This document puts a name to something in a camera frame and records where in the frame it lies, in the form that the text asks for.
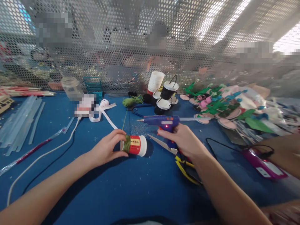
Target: metal mesh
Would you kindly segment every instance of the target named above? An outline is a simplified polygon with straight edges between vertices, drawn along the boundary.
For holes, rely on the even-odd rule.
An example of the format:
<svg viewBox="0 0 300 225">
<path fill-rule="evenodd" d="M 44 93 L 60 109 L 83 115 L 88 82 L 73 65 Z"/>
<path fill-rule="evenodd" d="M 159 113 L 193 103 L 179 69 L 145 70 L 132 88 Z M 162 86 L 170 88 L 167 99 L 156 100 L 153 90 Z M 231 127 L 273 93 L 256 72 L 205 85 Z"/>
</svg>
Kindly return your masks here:
<svg viewBox="0 0 300 225">
<path fill-rule="evenodd" d="M 0 85 L 59 90 L 63 76 L 83 87 L 100 77 L 105 92 L 143 92 L 161 71 L 177 75 L 180 93 L 198 80 L 297 96 L 299 9 L 298 0 L 2 0 Z M 274 42 L 286 55 L 240 63 L 237 42 Z"/>
</svg>

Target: blue basket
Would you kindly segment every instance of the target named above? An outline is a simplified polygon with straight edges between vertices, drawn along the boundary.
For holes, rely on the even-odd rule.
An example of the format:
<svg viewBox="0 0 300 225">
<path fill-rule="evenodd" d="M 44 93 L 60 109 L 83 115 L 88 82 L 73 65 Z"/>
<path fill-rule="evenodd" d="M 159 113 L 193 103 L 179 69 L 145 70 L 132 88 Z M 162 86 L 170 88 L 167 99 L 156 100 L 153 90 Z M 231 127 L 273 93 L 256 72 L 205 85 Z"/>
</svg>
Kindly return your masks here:
<svg viewBox="0 0 300 225">
<path fill-rule="evenodd" d="M 102 83 L 100 77 L 84 77 L 83 81 L 89 94 L 95 94 L 98 102 L 103 98 Z"/>
</svg>

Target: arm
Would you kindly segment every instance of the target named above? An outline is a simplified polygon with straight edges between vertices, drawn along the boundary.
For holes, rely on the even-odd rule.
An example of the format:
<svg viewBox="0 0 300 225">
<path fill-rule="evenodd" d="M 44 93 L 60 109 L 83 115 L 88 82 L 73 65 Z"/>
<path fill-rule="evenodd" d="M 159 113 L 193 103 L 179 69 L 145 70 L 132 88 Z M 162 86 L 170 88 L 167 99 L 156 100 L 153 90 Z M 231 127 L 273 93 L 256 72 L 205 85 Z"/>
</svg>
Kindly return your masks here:
<svg viewBox="0 0 300 225">
<path fill-rule="evenodd" d="M 187 126 L 179 124 L 175 131 L 158 130 L 158 133 L 175 141 L 182 153 L 192 160 L 214 207 L 227 224 L 271 225 Z"/>
<path fill-rule="evenodd" d="M 124 134 L 122 130 L 114 130 L 91 151 L 32 188 L 0 212 L 0 224 L 41 224 L 62 195 L 80 177 L 115 158 L 128 156 L 125 152 L 113 152 L 120 140 L 126 141 Z"/>
</svg>

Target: blue table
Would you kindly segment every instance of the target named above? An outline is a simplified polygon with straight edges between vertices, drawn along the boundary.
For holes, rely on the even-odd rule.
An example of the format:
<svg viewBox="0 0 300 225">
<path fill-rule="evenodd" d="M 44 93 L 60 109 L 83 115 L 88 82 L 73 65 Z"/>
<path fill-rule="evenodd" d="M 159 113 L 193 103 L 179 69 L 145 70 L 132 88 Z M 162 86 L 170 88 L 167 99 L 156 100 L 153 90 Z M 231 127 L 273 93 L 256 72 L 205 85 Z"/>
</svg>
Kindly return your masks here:
<svg viewBox="0 0 300 225">
<path fill-rule="evenodd" d="M 122 128 L 126 110 L 122 105 L 123 98 L 107 98 L 116 107 L 107 110 L 108 116 L 118 128 Z M 24 98 L 16 98 L 14 110 L 1 115 L 0 126 L 5 119 L 15 111 Z M 17 159 L 35 145 L 67 126 L 72 117 L 74 104 L 69 102 L 64 93 L 55 97 L 44 97 L 46 102 L 41 118 L 37 125 L 34 142 L 28 145 L 29 135 L 20 152 L 4 156 L 7 148 L 0 148 L 1 167 Z M 138 113 L 146 116 L 153 115 L 153 107 L 139 108 Z M 181 117 L 192 117 L 195 111 L 189 102 L 179 100 L 179 103 L 169 114 Z M 136 120 L 138 116 L 128 112 L 124 130 L 130 135 L 155 135 L 157 127 L 151 127 Z M 205 138 L 216 139 L 226 145 L 233 145 L 224 136 L 216 121 L 202 125 L 195 121 L 184 122 L 195 135 L 207 146 Z M 62 134 L 48 143 L 24 162 L 16 165 L 0 177 L 0 210 L 6 206 L 7 194 L 12 182 L 38 156 L 64 143 L 71 134 L 75 121 L 67 134 Z M 89 151 L 104 136 L 112 131 L 112 127 L 103 118 L 98 123 L 92 123 L 83 118 L 75 132 L 75 139 L 70 149 L 42 173 L 29 187 L 32 188 L 50 175 L 54 174 L 81 154 Z M 53 160 L 61 155 L 71 142 L 55 152 L 39 160 L 16 183 L 11 201 L 19 198 L 28 183 L 46 168 Z M 130 156 L 119 158 L 102 167 L 96 168 L 74 183 L 57 203 L 45 224 L 112 224 L 121 219 L 151 218 L 163 216 L 179 224 L 215 218 L 214 207 L 203 187 L 190 183 L 175 164 L 174 155 L 167 152 L 157 143 L 148 140 L 148 148 L 153 149 L 151 157 Z M 258 172 L 238 152 L 211 143 L 220 164 L 233 180 L 250 196 L 258 206 L 283 203 L 297 198 L 286 190 L 280 182 L 269 181 Z"/>
</svg>

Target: wire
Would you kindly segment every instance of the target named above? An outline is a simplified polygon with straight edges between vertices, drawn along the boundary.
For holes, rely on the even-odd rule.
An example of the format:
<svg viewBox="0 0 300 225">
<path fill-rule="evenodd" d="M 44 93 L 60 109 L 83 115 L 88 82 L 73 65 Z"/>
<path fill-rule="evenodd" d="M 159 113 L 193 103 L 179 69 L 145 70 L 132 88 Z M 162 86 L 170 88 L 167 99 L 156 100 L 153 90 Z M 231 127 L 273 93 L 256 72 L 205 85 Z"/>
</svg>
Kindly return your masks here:
<svg viewBox="0 0 300 225">
<path fill-rule="evenodd" d="M 75 133 L 73 134 L 73 139 L 72 139 L 72 143 L 71 145 L 60 155 L 58 156 L 55 160 L 53 160 L 45 169 L 43 169 L 38 175 L 36 175 L 29 183 L 28 185 L 25 187 L 22 195 L 24 195 L 28 189 L 28 187 L 43 173 L 45 172 L 50 166 L 52 166 L 57 160 L 59 160 L 73 145 L 75 140 Z"/>
<path fill-rule="evenodd" d="M 222 143 L 220 143 L 220 142 L 218 142 L 218 141 L 216 141 L 216 140 L 214 140 L 214 139 L 212 139 L 212 138 L 210 138 L 210 137 L 207 137 L 205 140 L 206 140 L 207 144 L 209 145 L 209 147 L 210 147 L 210 149 L 211 149 L 211 152 L 212 152 L 213 157 L 214 157 L 217 161 L 218 161 L 217 156 L 216 156 L 215 152 L 213 151 L 213 148 L 212 148 L 211 145 L 209 144 L 208 140 L 212 140 L 212 141 L 214 141 L 214 142 L 216 142 L 216 143 L 218 143 L 218 144 L 220 144 L 220 145 L 223 145 L 223 146 L 225 146 L 225 147 L 227 147 L 227 148 L 230 148 L 230 149 L 235 150 L 236 152 L 239 152 L 239 153 L 240 153 L 239 150 L 236 150 L 235 148 L 229 147 L 228 145 L 222 144 Z M 272 148 L 272 147 L 270 147 L 270 146 L 268 146 L 268 145 L 261 145 L 261 144 L 254 144 L 254 145 L 251 145 L 251 146 L 248 147 L 248 149 L 250 149 L 250 148 L 252 148 L 252 147 L 255 147 L 255 146 L 265 146 L 265 147 L 269 147 L 269 148 L 271 149 L 271 151 L 269 151 L 269 152 L 264 152 L 264 153 L 261 153 L 260 155 L 258 155 L 258 157 L 260 157 L 261 159 L 266 159 L 266 158 L 270 157 L 272 154 L 274 154 L 274 152 L 275 152 L 274 148 Z"/>
<path fill-rule="evenodd" d="M 77 119 L 77 123 L 76 123 L 76 125 L 75 125 L 75 128 L 73 129 L 73 131 L 72 131 L 72 133 L 71 133 L 71 135 L 70 135 L 70 138 L 69 138 L 69 140 L 67 140 L 65 143 L 63 143 L 63 144 L 61 144 L 60 146 L 58 146 L 58 147 L 56 147 L 55 149 L 53 149 L 53 150 L 51 150 L 51 151 L 49 151 L 49 152 L 47 152 L 47 153 L 45 153 L 45 154 L 43 154 L 43 155 L 41 155 L 40 157 L 38 157 L 35 161 L 33 161 L 33 163 L 31 163 L 30 164 L 30 166 L 29 167 L 27 167 L 27 169 L 25 169 L 19 176 L 18 176 L 18 178 L 13 182 L 13 184 L 10 186 L 10 189 L 9 189 L 9 192 L 8 192 L 8 197 L 7 197 L 7 206 L 9 206 L 9 204 L 10 204 L 10 197 L 11 197 L 11 195 L 12 195 L 12 191 L 13 191 L 13 187 L 15 186 L 15 184 L 16 184 L 16 182 L 38 161 L 38 160 L 40 160 L 41 158 L 43 158 L 44 156 L 46 156 L 46 155 L 48 155 L 48 154 L 50 154 L 51 152 L 53 152 L 53 151 L 55 151 L 55 150 L 57 150 L 57 149 L 59 149 L 60 147 L 62 147 L 62 146 L 64 146 L 65 144 L 67 144 L 71 139 L 72 139 L 72 136 L 73 136 L 73 133 L 75 132 L 75 130 L 76 130 L 76 128 L 77 128 L 77 126 L 78 126 L 78 123 L 79 123 L 79 121 L 80 121 L 80 119 L 81 119 L 81 117 L 78 117 L 78 119 Z"/>
<path fill-rule="evenodd" d="M 234 148 L 232 148 L 232 147 L 229 147 L 228 145 L 222 144 L 221 142 L 218 142 L 218 141 L 216 141 L 215 139 L 212 139 L 212 138 L 210 138 L 210 137 L 207 137 L 205 140 L 206 140 L 208 146 L 210 147 L 210 150 L 211 150 L 211 152 L 212 152 L 213 157 L 214 157 L 217 161 L 218 161 L 217 156 L 216 156 L 215 152 L 213 151 L 213 148 L 211 147 L 211 145 L 210 145 L 210 143 L 208 142 L 208 140 L 212 140 L 212 141 L 214 141 L 214 142 L 216 142 L 216 143 L 218 143 L 218 144 L 220 144 L 220 145 L 223 145 L 223 146 L 225 146 L 225 147 L 227 147 L 227 148 L 230 148 L 230 149 L 232 149 L 232 150 L 235 150 L 236 152 L 240 152 L 239 150 L 236 150 L 236 149 L 234 149 Z"/>
</svg>

